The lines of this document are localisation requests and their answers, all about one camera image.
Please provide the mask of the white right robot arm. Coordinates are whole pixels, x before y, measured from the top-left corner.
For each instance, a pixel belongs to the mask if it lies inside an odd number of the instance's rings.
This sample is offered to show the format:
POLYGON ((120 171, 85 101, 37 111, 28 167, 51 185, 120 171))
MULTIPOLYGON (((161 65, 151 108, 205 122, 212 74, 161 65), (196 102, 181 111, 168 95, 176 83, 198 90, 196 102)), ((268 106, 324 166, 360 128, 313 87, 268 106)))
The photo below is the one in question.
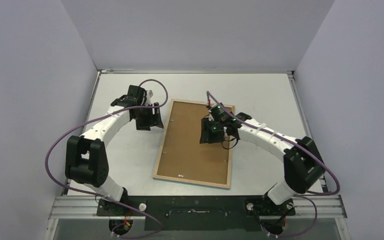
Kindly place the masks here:
POLYGON ((274 131, 250 115, 233 114, 220 104, 206 106, 208 114, 201 119, 200 144, 223 143, 228 138, 245 141, 264 149, 283 164, 283 180, 265 194, 262 207, 276 214, 283 203, 298 194, 305 194, 325 173, 323 160, 312 138, 301 139, 274 131))

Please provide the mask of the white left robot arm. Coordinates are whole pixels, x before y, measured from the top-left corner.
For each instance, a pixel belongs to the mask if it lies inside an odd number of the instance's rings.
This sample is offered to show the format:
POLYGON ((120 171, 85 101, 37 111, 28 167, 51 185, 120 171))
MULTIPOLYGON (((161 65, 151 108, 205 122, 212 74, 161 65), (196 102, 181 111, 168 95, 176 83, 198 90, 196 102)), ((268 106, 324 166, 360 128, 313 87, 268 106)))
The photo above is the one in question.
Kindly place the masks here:
POLYGON ((71 136, 66 143, 66 177, 99 196, 111 198, 109 208, 119 216, 129 210, 129 201, 124 198, 127 190, 110 177, 106 147, 131 121, 135 121, 138 131, 164 127, 160 104, 152 102, 152 97, 151 90, 130 85, 127 94, 116 98, 102 119, 82 135, 71 136))

